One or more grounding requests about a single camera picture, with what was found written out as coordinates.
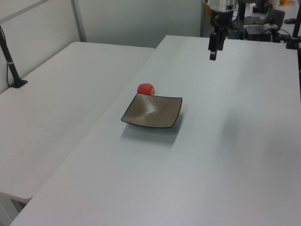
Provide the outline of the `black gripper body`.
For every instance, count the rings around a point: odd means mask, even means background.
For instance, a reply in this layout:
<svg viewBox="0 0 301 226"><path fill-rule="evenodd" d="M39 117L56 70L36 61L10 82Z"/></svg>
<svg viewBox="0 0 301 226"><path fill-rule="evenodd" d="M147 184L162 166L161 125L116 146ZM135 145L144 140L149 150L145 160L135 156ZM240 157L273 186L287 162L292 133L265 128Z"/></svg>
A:
<svg viewBox="0 0 301 226"><path fill-rule="evenodd" d="M220 12L213 9L210 10L210 24L213 26L214 30L210 33L228 34L228 28L232 25L233 11Z"/></svg>

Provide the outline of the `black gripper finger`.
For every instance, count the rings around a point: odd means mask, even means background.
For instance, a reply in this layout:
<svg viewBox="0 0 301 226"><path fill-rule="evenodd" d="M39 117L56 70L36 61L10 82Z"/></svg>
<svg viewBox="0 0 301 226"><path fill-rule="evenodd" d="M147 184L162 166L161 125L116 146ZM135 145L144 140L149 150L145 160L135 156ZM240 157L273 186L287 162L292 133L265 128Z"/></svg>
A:
<svg viewBox="0 0 301 226"><path fill-rule="evenodd" d="M223 50L224 41L227 36L228 36L228 29L227 28L220 29L218 34L218 46L217 46L217 49L219 51Z"/></svg>
<svg viewBox="0 0 301 226"><path fill-rule="evenodd" d="M211 33L209 38L209 46L208 50L210 51L210 60L216 60L216 52L217 52L217 44L218 44L218 34Z"/></svg>

